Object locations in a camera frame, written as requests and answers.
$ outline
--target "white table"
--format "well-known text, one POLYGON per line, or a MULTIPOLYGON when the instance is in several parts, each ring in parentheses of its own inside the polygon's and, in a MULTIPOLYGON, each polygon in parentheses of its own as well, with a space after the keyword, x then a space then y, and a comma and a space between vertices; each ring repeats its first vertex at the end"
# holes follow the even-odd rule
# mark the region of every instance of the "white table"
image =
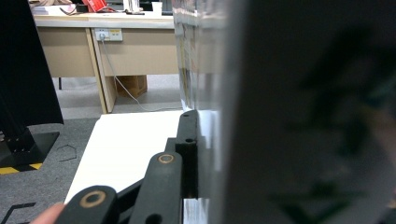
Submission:
POLYGON ((144 177, 150 158, 176 137, 182 111, 102 115, 96 122, 73 183, 68 203, 81 190, 110 186, 120 192, 144 177))

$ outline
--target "gray carpet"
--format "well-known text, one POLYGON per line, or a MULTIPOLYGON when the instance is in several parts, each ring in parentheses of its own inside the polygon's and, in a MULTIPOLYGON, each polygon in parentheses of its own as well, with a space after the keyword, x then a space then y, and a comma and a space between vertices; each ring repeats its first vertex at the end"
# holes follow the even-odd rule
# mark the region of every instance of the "gray carpet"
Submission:
POLYGON ((32 133, 61 134, 39 170, 0 175, 1 224, 28 223, 47 207, 64 201, 97 120, 67 119, 64 126, 30 127, 32 133))

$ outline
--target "wooden desk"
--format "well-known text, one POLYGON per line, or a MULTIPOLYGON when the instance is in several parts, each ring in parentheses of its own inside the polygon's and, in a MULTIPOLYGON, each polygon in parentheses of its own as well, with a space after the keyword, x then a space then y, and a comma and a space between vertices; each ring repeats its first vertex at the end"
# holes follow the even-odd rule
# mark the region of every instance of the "wooden desk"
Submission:
POLYGON ((113 110, 117 93, 102 43, 94 28, 121 28, 121 42, 106 42, 117 76, 176 74, 173 17, 87 13, 35 15, 40 40, 53 77, 96 77, 104 113, 113 110))

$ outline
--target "electrical socket panel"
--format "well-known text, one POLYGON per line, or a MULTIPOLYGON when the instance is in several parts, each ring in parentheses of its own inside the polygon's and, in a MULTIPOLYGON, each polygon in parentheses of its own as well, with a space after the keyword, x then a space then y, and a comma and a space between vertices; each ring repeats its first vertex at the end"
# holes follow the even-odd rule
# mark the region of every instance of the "electrical socket panel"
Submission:
POLYGON ((105 37, 104 41, 122 41, 122 31, 119 28, 95 28, 96 40, 101 41, 101 35, 105 37))

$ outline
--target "finger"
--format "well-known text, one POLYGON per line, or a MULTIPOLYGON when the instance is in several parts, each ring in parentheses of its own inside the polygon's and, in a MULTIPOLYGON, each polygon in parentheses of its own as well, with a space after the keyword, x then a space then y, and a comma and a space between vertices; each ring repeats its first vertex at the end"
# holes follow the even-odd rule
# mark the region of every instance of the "finger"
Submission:
POLYGON ((64 210, 64 207, 63 203, 56 203, 41 213, 31 224, 53 224, 62 210, 64 210))

